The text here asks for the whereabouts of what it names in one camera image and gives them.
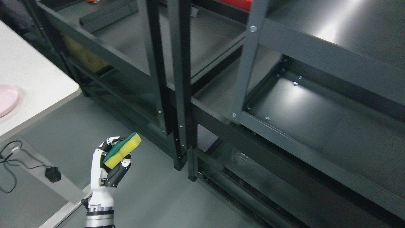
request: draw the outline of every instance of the black cable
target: black cable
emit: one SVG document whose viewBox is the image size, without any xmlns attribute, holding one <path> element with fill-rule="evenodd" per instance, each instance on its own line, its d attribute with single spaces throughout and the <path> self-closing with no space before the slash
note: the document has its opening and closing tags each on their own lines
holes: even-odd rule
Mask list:
<svg viewBox="0 0 405 228">
<path fill-rule="evenodd" d="M 14 191 L 15 187 L 17 186 L 17 177 L 15 176 L 15 174 L 14 174 L 9 168 L 7 168 L 6 163 L 3 163 L 3 165 L 4 165 L 4 168 L 13 176 L 13 179 L 14 179 L 14 186 L 13 186 L 13 188 L 12 188 L 10 191 L 6 191 L 6 190 L 4 190 L 2 187 L 0 187 L 0 191 L 4 192 L 5 194 L 9 194 L 9 193 L 11 193 L 12 191 Z"/>
<path fill-rule="evenodd" d="M 20 143 L 20 145 L 18 146 L 19 150 L 24 151 L 29 157 L 31 157 L 31 158 L 34 159 L 35 161 L 41 163 L 42 165 L 40 165 L 40 166 L 34 166 L 34 167 L 30 168 L 30 167 L 28 167 L 28 166 L 27 166 L 23 161 L 21 161 L 21 160 L 18 160 L 18 159 L 9 159 L 9 158 L 11 157 L 11 155 L 13 155 L 13 153 L 10 153 L 9 155 L 7 155 L 7 157 L 3 157 L 3 156 L 1 155 L 1 154 L 3 153 L 3 151 L 4 151 L 9 145 L 11 145 L 12 143 L 15 143 L 15 142 Z M 38 168 L 38 167 L 45 167 L 45 168 L 53 167 L 53 166 L 47 166 L 47 165 L 45 165 L 45 163 L 43 163 L 41 160 L 35 158 L 35 157 L 34 157 L 32 154 L 30 154 L 27 150 L 22 149 L 22 146 L 23 146 L 23 142 L 22 142 L 22 141 L 20 141 L 20 140 L 14 140 L 14 141 L 11 141 L 11 142 L 7 143 L 7 144 L 3 147 L 3 149 L 1 149 L 1 151 L 0 151 L 0 159 L 3 159 L 3 161 L 0 161 L 0 163 L 3 163 L 4 168 L 11 174 L 11 176 L 12 176 L 13 179 L 14 179 L 14 186 L 13 186 L 13 188 L 12 188 L 10 191 L 6 191 L 6 190 L 4 190 L 2 187 L 0 187 L 0 191 L 4 192 L 4 193 L 6 193 L 6 194 L 11 193 L 11 192 L 15 189 L 15 187 L 17 186 L 17 177 L 16 177 L 16 175 L 15 175 L 7 166 L 8 166 L 8 165 L 9 165 L 9 166 L 19 166 L 19 165 L 18 165 L 18 164 L 12 164 L 12 163 L 10 163 L 11 161 L 16 161 L 16 162 L 21 163 L 21 164 L 22 164 L 26 169 L 28 169 L 28 170 L 32 170 L 32 169 L 35 169 L 35 168 Z"/>
<path fill-rule="evenodd" d="M 11 160 L 7 160 L 7 161 L 2 161 L 2 162 L 0 162 L 0 163 L 6 163 L 6 162 L 11 162 L 11 161 L 16 161 L 16 162 L 21 163 L 27 170 L 35 169 L 35 168 L 37 168 L 37 167 L 47 167 L 47 168 L 53 167 L 53 166 L 41 165 L 41 166 L 35 166 L 35 167 L 32 167 L 32 168 L 29 168 L 28 165 L 26 165 L 23 161 L 18 160 L 18 159 L 11 159 Z"/>
</svg>

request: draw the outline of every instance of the power adapter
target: power adapter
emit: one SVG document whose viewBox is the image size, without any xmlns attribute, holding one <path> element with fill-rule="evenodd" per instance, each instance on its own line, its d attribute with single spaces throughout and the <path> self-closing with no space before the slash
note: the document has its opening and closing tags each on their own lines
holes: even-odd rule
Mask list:
<svg viewBox="0 0 405 228">
<path fill-rule="evenodd" d="M 60 174 L 57 167 L 49 167 L 45 169 L 45 177 L 48 178 L 52 183 L 60 181 L 62 175 Z"/>
</svg>

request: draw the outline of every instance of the metal shelving unit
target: metal shelving unit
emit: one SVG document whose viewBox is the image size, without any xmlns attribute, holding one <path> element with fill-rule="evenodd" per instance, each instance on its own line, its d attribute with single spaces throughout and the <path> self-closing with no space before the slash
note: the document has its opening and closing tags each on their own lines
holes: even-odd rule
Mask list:
<svg viewBox="0 0 405 228">
<path fill-rule="evenodd" d="M 215 7 L 217 4 L 211 0 L 196 1 L 193 8 L 198 13 L 189 19 L 192 64 L 189 77 L 193 91 L 206 85 L 241 53 L 247 13 L 222 4 Z M 41 0 L 38 6 L 54 28 L 109 64 L 92 72 L 83 61 L 66 56 L 69 69 L 82 89 L 159 145 L 180 170 L 186 156 L 178 141 L 175 118 L 167 3 Z M 222 15 L 229 12 L 244 15 L 245 19 L 237 21 Z"/>
<path fill-rule="evenodd" d="M 186 157 L 176 140 L 178 131 L 173 118 L 176 111 L 170 104 L 165 67 L 162 66 L 164 55 L 158 3 L 122 0 L 90 4 L 86 1 L 43 0 L 37 4 L 54 28 L 109 64 L 108 67 L 93 72 L 84 66 L 85 62 L 68 56 L 65 52 L 69 70 L 82 89 L 120 120 L 130 124 L 159 146 L 173 159 L 175 168 L 181 170 Z M 114 13 L 119 16 L 111 19 Z M 116 36 L 110 37 L 111 42 L 103 40 L 100 34 L 105 29 L 123 29 L 119 24 L 133 16 L 137 19 L 138 28 L 129 23 L 125 29 L 135 30 L 142 42 L 137 42 L 133 37 L 120 40 L 126 33 L 116 30 L 112 30 L 116 32 Z M 87 20 L 83 27 L 79 23 L 80 19 Z M 134 56 L 127 56 L 117 49 L 114 45 L 119 44 L 113 41 L 125 41 L 128 45 L 125 50 L 134 46 L 146 65 L 139 64 Z"/>
<path fill-rule="evenodd" d="M 292 227 L 405 225 L 404 5 L 361 4 L 256 0 L 240 59 L 190 98 L 177 78 L 192 181 L 200 178 L 263 227 L 284 227 L 274 213 Z M 178 52 L 186 75 L 187 48 Z M 229 158 L 215 157 L 223 146 L 201 151 L 198 124 L 266 172 L 232 170 Z M 277 180 L 260 175 L 290 187 L 266 192 L 262 186 Z M 297 192 L 320 202 L 311 215 L 299 200 L 283 202 Z"/>
</svg>

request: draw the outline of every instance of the bolt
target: bolt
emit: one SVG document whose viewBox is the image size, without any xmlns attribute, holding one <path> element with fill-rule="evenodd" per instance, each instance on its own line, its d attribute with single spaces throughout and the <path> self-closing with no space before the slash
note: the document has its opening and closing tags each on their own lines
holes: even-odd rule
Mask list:
<svg viewBox="0 0 405 228">
<path fill-rule="evenodd" d="M 256 26 L 250 26 L 250 31 L 251 32 L 257 32 L 257 27 Z"/>
</svg>

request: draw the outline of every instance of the red object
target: red object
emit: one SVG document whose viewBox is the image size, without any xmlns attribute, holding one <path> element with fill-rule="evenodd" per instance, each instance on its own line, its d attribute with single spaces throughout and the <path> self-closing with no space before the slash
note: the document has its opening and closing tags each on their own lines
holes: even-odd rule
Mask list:
<svg viewBox="0 0 405 228">
<path fill-rule="evenodd" d="M 250 11 L 250 7 L 252 6 L 253 2 L 253 0 L 221 0 L 221 1 L 239 7 L 241 9 L 245 9 L 247 11 Z"/>
</svg>

